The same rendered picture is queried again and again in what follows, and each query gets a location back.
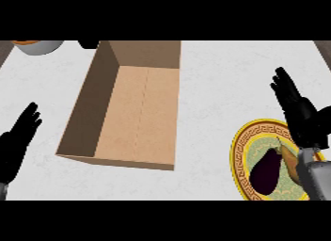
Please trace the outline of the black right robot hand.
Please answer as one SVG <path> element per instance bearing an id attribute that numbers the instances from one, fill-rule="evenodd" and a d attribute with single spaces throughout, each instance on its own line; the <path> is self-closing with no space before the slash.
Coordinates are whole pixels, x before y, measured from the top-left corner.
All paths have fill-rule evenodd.
<path id="1" fill-rule="evenodd" d="M 275 69 L 272 90 L 283 107 L 290 133 L 299 148 L 330 148 L 331 105 L 318 110 L 300 94 L 296 82 L 283 67 Z"/>

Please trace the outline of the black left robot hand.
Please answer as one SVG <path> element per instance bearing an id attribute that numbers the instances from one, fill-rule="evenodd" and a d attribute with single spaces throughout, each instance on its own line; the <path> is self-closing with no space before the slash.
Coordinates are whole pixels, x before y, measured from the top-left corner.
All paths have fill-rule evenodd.
<path id="1" fill-rule="evenodd" d="M 25 109 L 11 131 L 0 135 L 0 183 L 8 185 L 20 171 L 28 148 L 42 124 L 38 104 Z"/>

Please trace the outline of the yellow patterned plate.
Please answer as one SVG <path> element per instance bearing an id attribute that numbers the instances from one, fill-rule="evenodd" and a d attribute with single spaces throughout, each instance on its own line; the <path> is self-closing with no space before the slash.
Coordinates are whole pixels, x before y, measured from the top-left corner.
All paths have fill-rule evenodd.
<path id="1" fill-rule="evenodd" d="M 240 129 L 233 140 L 230 165 L 238 190 L 249 201 L 308 201 L 309 196 L 290 177 L 286 162 L 281 162 L 278 185 L 271 195 L 261 194 L 249 177 L 255 165 L 271 148 L 286 146 L 293 155 L 299 147 L 293 141 L 289 124 L 275 119 L 259 119 Z"/>

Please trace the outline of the brown cardboard box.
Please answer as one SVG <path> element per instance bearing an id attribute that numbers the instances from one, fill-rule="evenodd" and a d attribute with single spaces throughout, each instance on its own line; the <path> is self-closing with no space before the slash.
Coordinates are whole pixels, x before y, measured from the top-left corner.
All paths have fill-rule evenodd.
<path id="1" fill-rule="evenodd" d="M 172 170 L 177 165 L 181 42 L 104 40 L 57 156 Z"/>

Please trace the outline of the dark purple eggplant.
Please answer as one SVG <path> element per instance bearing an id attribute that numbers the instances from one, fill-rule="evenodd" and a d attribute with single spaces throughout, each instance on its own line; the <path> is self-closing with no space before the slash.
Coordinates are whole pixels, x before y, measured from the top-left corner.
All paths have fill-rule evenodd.
<path id="1" fill-rule="evenodd" d="M 255 190 L 264 195 L 271 195 L 277 188 L 281 160 L 283 155 L 271 148 L 252 169 L 249 180 Z"/>

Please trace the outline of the grey bowl with orange content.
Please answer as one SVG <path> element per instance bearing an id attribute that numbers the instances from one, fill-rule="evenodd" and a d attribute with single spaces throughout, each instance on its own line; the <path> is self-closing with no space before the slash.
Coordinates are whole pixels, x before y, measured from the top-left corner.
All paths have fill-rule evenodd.
<path id="1" fill-rule="evenodd" d="M 42 56 L 60 48 L 63 40 L 14 40 L 13 44 L 29 56 Z"/>

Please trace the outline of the small black object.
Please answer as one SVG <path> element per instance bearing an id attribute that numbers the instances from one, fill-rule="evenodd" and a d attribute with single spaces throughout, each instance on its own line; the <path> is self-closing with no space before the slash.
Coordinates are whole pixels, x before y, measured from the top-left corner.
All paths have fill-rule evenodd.
<path id="1" fill-rule="evenodd" d="M 81 40 L 79 44 L 84 49 L 97 49 L 100 46 L 100 42 L 97 40 Z"/>

